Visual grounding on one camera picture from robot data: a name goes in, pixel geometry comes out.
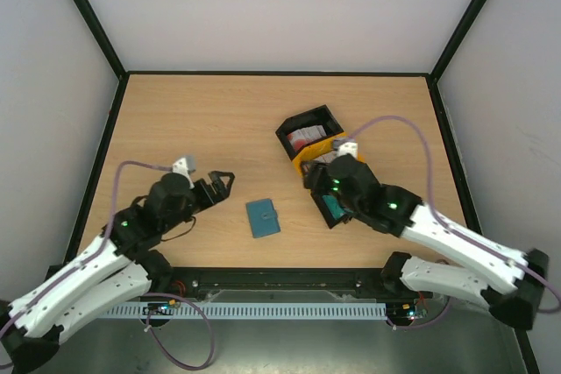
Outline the black bin with teal cards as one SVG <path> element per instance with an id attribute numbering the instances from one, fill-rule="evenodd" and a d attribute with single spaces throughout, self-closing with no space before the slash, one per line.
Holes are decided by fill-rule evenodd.
<path id="1" fill-rule="evenodd" d="M 327 194 L 311 192 L 310 196 L 329 229 L 353 219 L 353 213 L 340 202 L 338 190 L 330 190 Z"/>

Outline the teal card holder wallet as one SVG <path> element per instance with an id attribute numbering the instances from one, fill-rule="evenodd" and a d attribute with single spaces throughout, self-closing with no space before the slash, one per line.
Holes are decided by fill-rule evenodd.
<path id="1" fill-rule="evenodd" d="M 261 199 L 245 204 L 252 237 L 262 238 L 281 231 L 278 214 L 271 199 Z"/>

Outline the yellow bin with cards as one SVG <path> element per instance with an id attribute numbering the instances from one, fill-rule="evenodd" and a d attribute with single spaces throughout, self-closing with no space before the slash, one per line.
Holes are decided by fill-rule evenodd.
<path id="1" fill-rule="evenodd" d="M 354 142 L 354 138 L 348 138 L 345 132 L 335 136 L 319 138 L 313 142 L 307 142 L 305 138 L 297 138 L 292 146 L 295 149 L 295 156 L 291 158 L 295 170 L 303 178 L 306 171 L 302 169 L 304 162 L 313 161 L 325 154 L 334 152 L 333 143 Z"/>

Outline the black bin with red cards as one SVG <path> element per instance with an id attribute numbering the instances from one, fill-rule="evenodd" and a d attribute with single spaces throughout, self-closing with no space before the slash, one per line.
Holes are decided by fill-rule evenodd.
<path id="1" fill-rule="evenodd" d="M 291 160 L 294 160 L 306 146 L 343 133 L 343 128 L 327 105 L 291 116 L 275 131 L 276 137 Z"/>

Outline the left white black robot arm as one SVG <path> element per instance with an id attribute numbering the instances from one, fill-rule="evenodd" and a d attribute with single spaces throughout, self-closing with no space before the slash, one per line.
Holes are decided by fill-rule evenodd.
<path id="1" fill-rule="evenodd" d="M 166 173 L 148 194 L 112 215 L 102 233 L 73 260 L 28 294 L 1 304 L 1 344 L 7 369 L 31 373 L 82 327 L 138 297 L 165 300 L 155 313 L 181 305 L 168 292 L 173 269 L 155 248 L 165 234 L 230 196 L 233 173 L 213 171 L 191 181 Z"/>

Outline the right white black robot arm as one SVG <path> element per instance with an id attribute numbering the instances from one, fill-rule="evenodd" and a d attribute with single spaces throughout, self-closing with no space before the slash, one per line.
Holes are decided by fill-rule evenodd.
<path id="1" fill-rule="evenodd" d="M 546 253 L 511 249 L 455 223 L 407 189 L 379 182 L 366 163 L 349 154 L 330 163 L 306 161 L 301 169 L 303 185 L 314 195 L 332 196 L 351 219 L 453 263 L 395 254 L 386 266 L 391 288 L 447 295 L 486 309 L 511 328 L 534 327 L 549 268 Z"/>

